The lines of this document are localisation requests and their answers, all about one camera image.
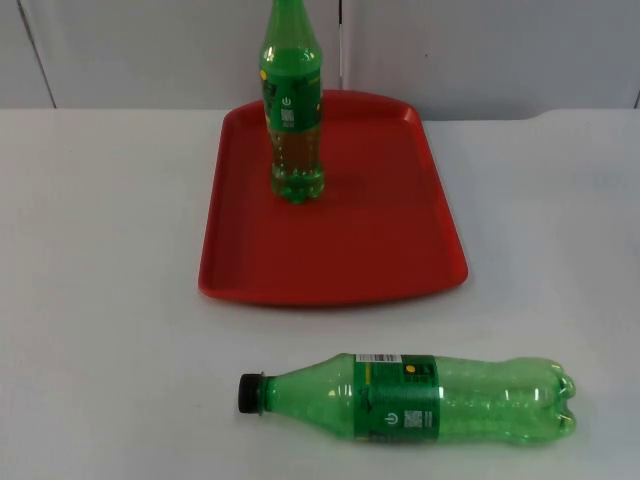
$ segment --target green plastic bottle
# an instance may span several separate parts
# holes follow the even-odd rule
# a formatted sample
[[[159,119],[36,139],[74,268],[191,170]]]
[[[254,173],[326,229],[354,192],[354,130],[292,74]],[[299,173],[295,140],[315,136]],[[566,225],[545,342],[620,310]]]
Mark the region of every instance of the green plastic bottle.
[[[260,79],[273,146],[271,187],[292,203],[324,190],[320,162],[322,50],[303,0],[273,0]]]
[[[542,358],[341,354],[276,377],[243,375],[238,406],[350,439],[531,445],[573,433],[567,400],[574,395],[562,367]]]

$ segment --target green label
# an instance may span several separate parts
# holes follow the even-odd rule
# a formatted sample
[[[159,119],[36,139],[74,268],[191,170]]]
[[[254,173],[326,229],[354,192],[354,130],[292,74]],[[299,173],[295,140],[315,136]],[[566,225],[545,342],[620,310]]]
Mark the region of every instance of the green label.
[[[355,435],[386,442],[438,438],[440,397],[434,357],[356,355]]]
[[[260,70],[267,127],[303,132],[320,124],[322,81],[320,70],[302,76],[273,75]]]

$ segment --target bottle cap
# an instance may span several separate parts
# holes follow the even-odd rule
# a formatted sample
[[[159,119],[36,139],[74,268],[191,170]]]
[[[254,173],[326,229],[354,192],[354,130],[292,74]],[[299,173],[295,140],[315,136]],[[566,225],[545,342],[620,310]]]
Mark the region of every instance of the bottle cap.
[[[245,373],[240,377],[238,409],[240,413],[260,413],[260,384],[264,376],[260,373]]]

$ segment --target white table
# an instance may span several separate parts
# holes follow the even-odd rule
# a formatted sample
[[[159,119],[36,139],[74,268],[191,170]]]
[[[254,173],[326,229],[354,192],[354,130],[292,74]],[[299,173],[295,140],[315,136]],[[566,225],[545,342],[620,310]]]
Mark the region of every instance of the white table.
[[[640,113],[427,123],[471,276],[297,311],[196,289],[224,112],[0,112],[0,478],[601,479],[640,468]],[[557,359],[575,436],[351,444],[236,411],[334,353]]]

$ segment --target plastic tray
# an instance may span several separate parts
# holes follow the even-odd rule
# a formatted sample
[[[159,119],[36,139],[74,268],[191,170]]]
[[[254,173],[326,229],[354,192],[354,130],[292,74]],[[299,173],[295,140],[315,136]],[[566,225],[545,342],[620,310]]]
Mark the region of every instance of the plastic tray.
[[[224,120],[200,289],[279,306],[375,303],[461,284],[467,264],[422,123],[405,103],[325,92],[324,195],[270,190],[262,104]]]

